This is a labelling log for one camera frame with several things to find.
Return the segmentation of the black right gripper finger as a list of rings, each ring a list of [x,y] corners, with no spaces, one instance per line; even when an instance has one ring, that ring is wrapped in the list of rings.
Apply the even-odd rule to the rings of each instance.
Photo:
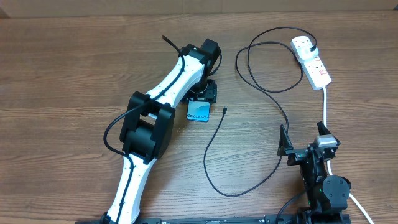
[[[317,123],[317,128],[320,136],[331,134],[331,132],[328,130],[328,128],[325,126],[325,124],[322,121],[319,121]]]
[[[277,150],[278,156],[286,156],[292,153],[294,150],[291,140],[287,134],[286,129],[281,124],[279,129],[279,147]]]

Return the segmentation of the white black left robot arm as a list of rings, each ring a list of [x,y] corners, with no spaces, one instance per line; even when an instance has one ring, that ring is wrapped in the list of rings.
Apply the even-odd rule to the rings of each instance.
[[[177,50],[178,61],[170,73],[147,93],[135,92],[127,110],[112,121],[123,125],[119,140],[123,147],[123,170],[112,206],[100,223],[135,223],[149,172],[168,148],[176,107],[188,104],[187,119],[207,122],[210,106],[216,103],[217,85],[210,76],[221,63],[217,42],[206,39],[201,47],[188,44]]]

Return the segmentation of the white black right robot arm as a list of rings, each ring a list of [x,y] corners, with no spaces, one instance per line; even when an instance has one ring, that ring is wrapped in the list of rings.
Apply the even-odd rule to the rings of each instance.
[[[280,140],[277,155],[287,157],[289,166],[299,166],[304,191],[291,198],[276,215],[276,223],[330,223],[349,224],[351,219],[343,211],[348,208],[347,200],[351,182],[338,175],[328,175],[325,162],[335,157],[340,141],[326,128],[317,123],[318,136],[304,149],[294,149],[287,130],[280,126]],[[308,207],[302,207],[296,214],[282,216],[282,212],[302,195],[308,198]]]

